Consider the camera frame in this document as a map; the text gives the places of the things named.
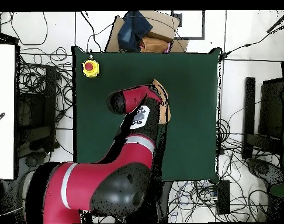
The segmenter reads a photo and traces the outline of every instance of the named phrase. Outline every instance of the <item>whiteboard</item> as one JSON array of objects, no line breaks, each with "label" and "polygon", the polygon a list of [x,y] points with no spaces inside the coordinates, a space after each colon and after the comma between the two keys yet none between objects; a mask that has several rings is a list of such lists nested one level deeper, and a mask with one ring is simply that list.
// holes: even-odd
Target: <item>whiteboard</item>
[{"label": "whiteboard", "polygon": [[13,180],[15,46],[0,44],[0,179]]}]

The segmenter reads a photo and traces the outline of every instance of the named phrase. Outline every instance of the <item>red robot arm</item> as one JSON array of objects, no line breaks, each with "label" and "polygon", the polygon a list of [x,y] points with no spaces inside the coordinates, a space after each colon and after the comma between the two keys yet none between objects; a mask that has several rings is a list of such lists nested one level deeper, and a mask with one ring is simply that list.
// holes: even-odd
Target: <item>red robot arm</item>
[{"label": "red robot arm", "polygon": [[27,193],[27,223],[81,223],[79,209],[115,218],[138,210],[150,178],[161,103],[148,85],[112,93],[108,108],[127,115],[107,155],[94,164],[40,166]]}]

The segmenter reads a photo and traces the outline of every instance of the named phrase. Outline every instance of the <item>emergency stop button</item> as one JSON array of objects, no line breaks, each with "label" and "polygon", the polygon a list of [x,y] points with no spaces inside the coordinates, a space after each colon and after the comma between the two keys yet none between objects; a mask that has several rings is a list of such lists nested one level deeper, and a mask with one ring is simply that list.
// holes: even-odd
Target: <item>emergency stop button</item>
[{"label": "emergency stop button", "polygon": [[91,71],[91,70],[93,69],[92,63],[90,63],[90,62],[86,63],[86,64],[85,64],[85,69],[86,69],[87,71]]},{"label": "emergency stop button", "polygon": [[95,60],[87,60],[82,63],[83,73],[89,77],[97,77],[99,74],[99,64]]}]

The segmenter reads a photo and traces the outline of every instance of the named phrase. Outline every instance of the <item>brown cardboard box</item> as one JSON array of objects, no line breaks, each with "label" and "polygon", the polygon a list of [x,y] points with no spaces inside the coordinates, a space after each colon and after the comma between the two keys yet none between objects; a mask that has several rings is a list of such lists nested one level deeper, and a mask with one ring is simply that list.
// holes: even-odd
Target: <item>brown cardboard box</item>
[{"label": "brown cardboard box", "polygon": [[179,20],[170,15],[159,13],[153,10],[140,10],[140,13],[147,19],[153,28],[147,34],[149,38],[156,38],[172,42],[175,36],[175,30],[179,25]]},{"label": "brown cardboard box", "polygon": [[174,40],[169,53],[185,53],[189,40]]},{"label": "brown cardboard box", "polygon": [[119,52],[119,44],[118,44],[118,32],[122,28],[125,21],[121,19],[119,16],[115,17],[115,21],[112,27],[111,35],[109,37],[109,41],[107,43],[105,52],[107,53],[118,53]]},{"label": "brown cardboard box", "polygon": [[[157,11],[152,11],[152,10],[141,10],[140,13],[144,17],[149,17],[149,18],[154,19],[154,20],[147,19],[149,23],[153,26],[151,31],[147,34],[147,37],[157,38],[157,39],[165,40],[167,42],[173,41],[173,38],[175,36],[175,31],[163,23],[166,23],[167,25],[171,27],[173,27],[173,23],[174,23],[174,29],[176,30],[179,25],[178,19],[172,16],[169,16],[169,15],[163,14],[163,13],[159,13]],[[123,23],[124,23],[124,20],[120,18],[119,16],[116,16],[105,52],[107,53],[118,53],[119,52],[117,35],[118,35],[119,30],[123,26]],[[183,49],[186,50],[187,45],[188,45],[188,40],[178,40],[178,41],[174,40],[170,52],[171,53],[183,53],[184,52]]]}]

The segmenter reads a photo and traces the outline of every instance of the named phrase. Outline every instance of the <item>green tabletop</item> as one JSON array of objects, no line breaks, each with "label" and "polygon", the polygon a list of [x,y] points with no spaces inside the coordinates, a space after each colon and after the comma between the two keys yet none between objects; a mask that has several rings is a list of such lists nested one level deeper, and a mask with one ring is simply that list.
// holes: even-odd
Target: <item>green tabletop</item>
[{"label": "green tabletop", "polygon": [[87,78],[81,63],[89,55],[73,47],[75,64],[75,161],[97,162],[109,150],[122,121],[111,113],[111,92],[156,79],[169,94],[171,120],[162,164],[162,179],[215,179],[218,57],[194,53],[93,53],[100,77]]}]

